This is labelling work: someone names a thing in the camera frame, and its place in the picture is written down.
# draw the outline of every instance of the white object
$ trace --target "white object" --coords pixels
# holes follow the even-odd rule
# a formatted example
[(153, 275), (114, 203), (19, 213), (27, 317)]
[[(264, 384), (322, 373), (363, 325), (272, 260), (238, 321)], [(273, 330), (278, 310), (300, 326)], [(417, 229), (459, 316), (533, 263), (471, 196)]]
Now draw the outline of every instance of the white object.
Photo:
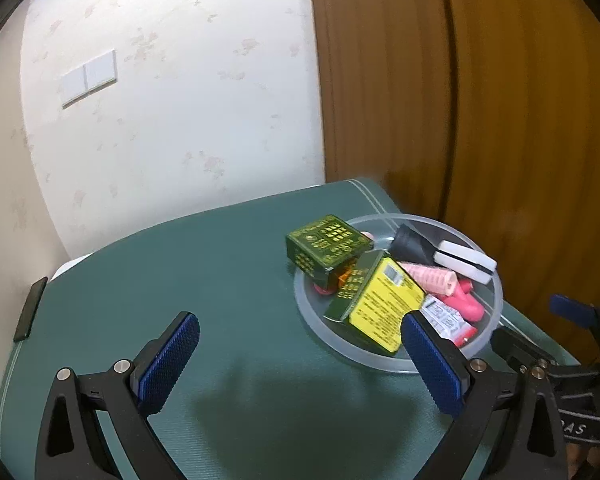
[(456, 286), (458, 286), (458, 277), (452, 270), (443, 269), (442, 267), (410, 264), (409, 262), (399, 263), (416, 280), (418, 285), (427, 292), (451, 296), (454, 290), (456, 290)]
[(83, 66), (74, 68), (62, 76), (62, 106), (67, 106), (78, 97), (85, 95), (87, 91)]
[(462, 262), (461, 260), (456, 260), (453, 256), (449, 256), (448, 254), (436, 252), (433, 255), (433, 260), (439, 266), (454, 270), (455, 272), (458, 272), (459, 274), (462, 274), (463, 276), (466, 276), (483, 285), (486, 285), (491, 281), (490, 274), (487, 274), (477, 267), (472, 266), (472, 264)]
[(71, 267), (73, 267), (74, 265), (79, 264), (81, 261), (83, 261), (87, 256), (91, 256), (93, 253), (89, 253), (89, 254), (85, 254), (84, 256), (80, 256), (80, 258), (76, 258), (75, 260), (71, 260), (70, 262), (67, 262), (65, 264), (62, 264), (60, 266), (60, 268), (58, 270), (56, 270), (56, 273), (51, 277), (50, 281), (53, 281), (54, 279), (56, 279), (58, 276), (60, 276), (60, 274), (62, 274), (63, 272), (67, 272), (69, 269), (71, 269)]
[[(431, 238), (442, 240), (443, 238), (451, 237), (458, 243), (463, 243), (476, 251), (480, 251), (480, 247), (460, 231), (457, 231), (442, 222), (421, 216), (400, 213), (378, 214), (361, 216), (349, 220), (347, 223), (354, 226), (359, 231), (371, 232), (375, 239), (374, 246), (378, 249), (386, 249), (391, 244), (391, 240), (393, 239), (398, 226), (405, 220), (414, 222), (418, 229), (426, 232)], [(320, 296), (314, 290), (311, 280), (299, 269), (296, 271), (294, 279), (294, 291), (298, 309), (306, 323), (311, 327), (315, 334), (322, 339), (322, 341), (339, 354), (344, 355), (344, 357), (347, 357), (352, 361), (378, 370), (401, 374), (418, 373), (403, 347), (400, 347), (400, 350), (398, 350), (398, 353), (394, 357), (381, 356), (363, 350), (332, 332), (330, 327), (326, 324), (326, 320), (322, 317), (322, 314), (326, 311), (332, 297)], [(493, 305), (481, 298), (480, 294), (482, 291), (489, 293), (485, 294), (486, 297), (493, 294)], [(484, 306), (485, 314), (479, 322), (474, 324), (479, 330), (478, 335), (460, 349), (462, 354), (467, 358), (475, 356), (482, 350), (489, 342), (491, 333), (493, 333), (498, 326), (500, 315), (502, 314), (503, 298), (502, 285), (500, 284), (500, 278), (498, 277), (497, 272), (494, 272), (493, 280), (488, 287), (476, 286), (474, 298), (476, 298), (477, 301), (480, 301)]]
[(456, 346), (461, 346), (470, 337), (469, 334), (475, 333), (475, 329), (462, 319), (456, 309), (434, 296), (427, 295), (420, 311), (440, 337), (453, 341)]
[(480, 251), (474, 251), (469, 247), (464, 247), (448, 240), (443, 240), (439, 243), (438, 250), (442, 251), (443, 253), (451, 254), (452, 256), (457, 256), (458, 258), (462, 258), (463, 260), (467, 260), (474, 264), (478, 264), (485, 269), (489, 269), (491, 272), (496, 270), (496, 260), (490, 258), (484, 253), (481, 253)]
[(111, 50), (84, 65), (84, 76), (89, 92), (116, 81), (116, 51)]

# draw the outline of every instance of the brown wooden surface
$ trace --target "brown wooden surface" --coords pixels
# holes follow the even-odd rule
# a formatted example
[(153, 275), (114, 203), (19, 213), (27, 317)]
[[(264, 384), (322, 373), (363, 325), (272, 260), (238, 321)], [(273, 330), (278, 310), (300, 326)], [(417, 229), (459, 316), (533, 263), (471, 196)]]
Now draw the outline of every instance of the brown wooden surface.
[(436, 217), (447, 168), (443, 0), (313, 0), (327, 180), (370, 176)]
[(458, 129), (445, 221), (498, 261), (505, 295), (582, 360), (548, 313), (600, 304), (600, 24), (581, 0), (451, 0)]
[(314, 0), (314, 14), (328, 180), (371, 176), (465, 232), (508, 301), (593, 359), (592, 338), (548, 313), (554, 292), (600, 304), (600, 24), (586, 4)]

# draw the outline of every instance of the green box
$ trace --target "green box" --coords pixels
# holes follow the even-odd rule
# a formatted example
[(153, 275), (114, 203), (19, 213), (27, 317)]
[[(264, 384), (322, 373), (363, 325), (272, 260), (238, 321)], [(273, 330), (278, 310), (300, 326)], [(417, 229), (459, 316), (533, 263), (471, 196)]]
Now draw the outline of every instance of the green box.
[(313, 282), (334, 289), (338, 276), (373, 242), (336, 215), (327, 215), (286, 236), (286, 256)]

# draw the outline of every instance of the pink object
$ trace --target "pink object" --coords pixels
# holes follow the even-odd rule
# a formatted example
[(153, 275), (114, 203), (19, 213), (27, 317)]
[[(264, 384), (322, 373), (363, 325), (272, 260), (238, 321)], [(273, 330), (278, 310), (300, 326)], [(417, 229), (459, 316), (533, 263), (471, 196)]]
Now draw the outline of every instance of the pink object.
[(321, 294), (322, 296), (330, 296), (331, 294), (333, 294), (335, 292), (335, 290), (326, 290), (324, 288), (322, 288), (321, 286), (318, 286), (314, 283), (314, 289), (316, 290), (316, 292), (318, 294)]
[(400, 266), (416, 280), (418, 285), (431, 294), (450, 296), (458, 286), (458, 277), (452, 270), (407, 262), (400, 262)]
[(480, 321), (484, 316), (484, 307), (471, 294), (465, 294), (459, 286), (451, 296), (437, 296), (467, 321)]
[(460, 285), (460, 290), (462, 290), (465, 294), (468, 294), (474, 290), (474, 282), (472, 282), (469, 278), (461, 278), (458, 280), (458, 285)]

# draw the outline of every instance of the green tablecloth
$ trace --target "green tablecloth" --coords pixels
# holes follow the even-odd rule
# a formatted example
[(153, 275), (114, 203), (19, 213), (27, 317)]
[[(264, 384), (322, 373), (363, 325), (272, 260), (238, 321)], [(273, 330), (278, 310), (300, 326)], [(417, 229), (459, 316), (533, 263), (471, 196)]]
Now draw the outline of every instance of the green tablecloth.
[[(47, 286), (29, 339), (14, 347), (0, 396), (0, 455), (32, 480), (40, 419), (56, 371), (133, 358), (181, 310), (200, 344), (149, 421), (193, 479), (404, 480), (450, 423), (418, 376), (355, 365), (298, 313), (283, 238), (327, 213), (397, 212), (369, 181), (303, 189), (180, 218), (97, 251)], [(506, 318), (570, 357), (509, 305)], [(493, 353), (490, 363), (502, 366)], [(107, 415), (125, 479), (136, 478)], [(487, 441), (466, 478), (477, 478)]]

